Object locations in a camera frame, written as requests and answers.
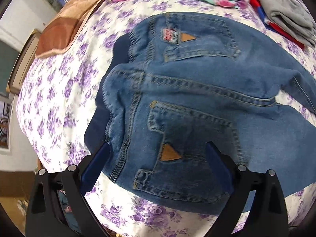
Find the blue denim jeans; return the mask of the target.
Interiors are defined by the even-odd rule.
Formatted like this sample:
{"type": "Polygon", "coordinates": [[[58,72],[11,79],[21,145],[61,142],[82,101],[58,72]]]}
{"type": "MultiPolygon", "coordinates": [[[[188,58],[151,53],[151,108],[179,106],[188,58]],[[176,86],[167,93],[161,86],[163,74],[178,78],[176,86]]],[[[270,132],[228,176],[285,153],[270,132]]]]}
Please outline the blue denim jeans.
{"type": "Polygon", "coordinates": [[[285,195],[315,182],[315,127],[278,104],[287,92],[315,112],[315,79],[265,34],[191,12],[151,16],[114,43],[84,142],[109,144],[103,173],[155,204],[219,214],[230,187],[206,153],[276,171],[285,195]]]}

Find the purple floral bed sheet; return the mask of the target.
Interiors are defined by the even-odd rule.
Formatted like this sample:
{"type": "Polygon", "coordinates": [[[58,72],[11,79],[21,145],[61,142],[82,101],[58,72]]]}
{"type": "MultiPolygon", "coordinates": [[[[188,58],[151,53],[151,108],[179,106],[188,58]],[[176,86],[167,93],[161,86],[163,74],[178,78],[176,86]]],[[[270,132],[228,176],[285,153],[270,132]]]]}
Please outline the purple floral bed sheet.
{"type": "MultiPolygon", "coordinates": [[[[300,49],[267,30],[252,7],[227,9],[195,0],[103,3],[66,53],[32,63],[21,88],[18,122],[47,171],[63,171],[88,154],[84,133],[94,114],[96,93],[110,65],[116,39],[149,16],[182,11],[214,14],[251,26],[315,74],[315,50],[300,49]]],[[[207,214],[148,202],[104,175],[86,200],[102,225],[124,236],[203,236],[215,221],[207,214]]]]}

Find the red blue folded garment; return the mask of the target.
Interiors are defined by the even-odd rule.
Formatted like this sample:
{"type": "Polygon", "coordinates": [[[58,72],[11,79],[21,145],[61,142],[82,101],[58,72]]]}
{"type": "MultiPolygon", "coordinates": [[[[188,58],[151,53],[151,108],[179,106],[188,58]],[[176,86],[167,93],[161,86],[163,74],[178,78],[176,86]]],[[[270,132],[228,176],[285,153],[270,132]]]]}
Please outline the red blue folded garment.
{"type": "Polygon", "coordinates": [[[255,12],[258,14],[260,20],[262,21],[262,23],[265,25],[265,27],[268,30],[271,30],[273,32],[280,34],[281,36],[287,38],[291,42],[298,45],[301,49],[305,49],[304,44],[302,44],[301,42],[296,40],[294,37],[292,37],[290,34],[285,32],[279,25],[277,25],[276,23],[274,23],[268,19],[268,17],[266,15],[261,3],[259,2],[259,0],[250,0],[250,5],[253,7],[255,12]]]}

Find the grey folded garment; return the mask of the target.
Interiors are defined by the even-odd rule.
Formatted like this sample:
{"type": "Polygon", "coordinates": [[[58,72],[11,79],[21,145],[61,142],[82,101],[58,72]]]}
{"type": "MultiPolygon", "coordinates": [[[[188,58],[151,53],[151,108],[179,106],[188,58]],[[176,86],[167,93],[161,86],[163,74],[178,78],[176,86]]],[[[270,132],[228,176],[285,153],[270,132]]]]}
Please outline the grey folded garment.
{"type": "Polygon", "coordinates": [[[267,18],[302,44],[315,48],[315,21],[297,0],[259,0],[267,18]]]}

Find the wooden picture frame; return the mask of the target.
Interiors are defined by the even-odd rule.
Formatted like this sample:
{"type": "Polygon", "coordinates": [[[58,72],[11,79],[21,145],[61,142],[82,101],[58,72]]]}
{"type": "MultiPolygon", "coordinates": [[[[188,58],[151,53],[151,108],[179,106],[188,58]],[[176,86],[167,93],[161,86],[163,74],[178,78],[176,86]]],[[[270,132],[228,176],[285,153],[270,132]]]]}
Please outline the wooden picture frame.
{"type": "Polygon", "coordinates": [[[40,35],[41,32],[35,29],[23,46],[7,83],[6,91],[8,93],[19,95],[28,70],[35,60],[35,52],[38,47],[40,35]]]}

